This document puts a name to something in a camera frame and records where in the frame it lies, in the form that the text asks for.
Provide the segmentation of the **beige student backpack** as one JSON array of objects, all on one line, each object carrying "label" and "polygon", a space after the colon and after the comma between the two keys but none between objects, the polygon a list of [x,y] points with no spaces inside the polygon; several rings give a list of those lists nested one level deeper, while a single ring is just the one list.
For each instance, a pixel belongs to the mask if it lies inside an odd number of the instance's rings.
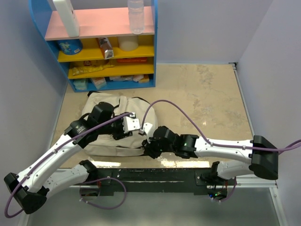
[{"label": "beige student backpack", "polygon": [[[82,115],[91,113],[100,102],[106,102],[114,107],[114,116],[125,112],[134,112],[142,121],[150,103],[141,97],[117,96],[108,93],[91,91],[82,110]],[[99,135],[97,140],[88,144],[84,150],[89,156],[126,157],[143,155],[142,142],[145,137],[133,131],[132,135],[115,140],[113,135]]]}]

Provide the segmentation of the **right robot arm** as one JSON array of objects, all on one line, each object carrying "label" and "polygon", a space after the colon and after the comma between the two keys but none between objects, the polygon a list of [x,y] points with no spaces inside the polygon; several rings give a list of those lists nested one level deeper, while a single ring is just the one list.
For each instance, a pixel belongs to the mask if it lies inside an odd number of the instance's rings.
[{"label": "right robot arm", "polygon": [[174,153],[183,159],[216,157],[225,161],[214,162],[210,172],[202,176],[208,183],[220,185],[237,176],[255,175],[266,180],[278,179],[278,156],[276,147],[262,136],[251,140],[229,141],[208,139],[197,135],[178,135],[166,126],[154,129],[145,124],[139,134],[144,154],[156,159],[162,153]]}]

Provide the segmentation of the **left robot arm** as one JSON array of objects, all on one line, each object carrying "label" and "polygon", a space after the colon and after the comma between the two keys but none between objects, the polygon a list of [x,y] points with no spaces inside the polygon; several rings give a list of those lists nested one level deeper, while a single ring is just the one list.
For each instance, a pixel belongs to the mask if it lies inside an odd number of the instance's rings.
[{"label": "left robot arm", "polygon": [[35,163],[19,173],[8,173],[4,182],[11,193],[5,206],[8,213],[12,199],[21,211],[32,214],[41,208],[48,198],[72,185],[97,181],[98,170],[89,160],[83,160],[74,168],[56,176],[56,170],[73,155],[97,140],[99,135],[113,135],[114,138],[128,137],[135,129],[140,129],[135,113],[125,112],[115,115],[114,106],[107,102],[95,105],[92,112],[73,121],[58,141]]}]

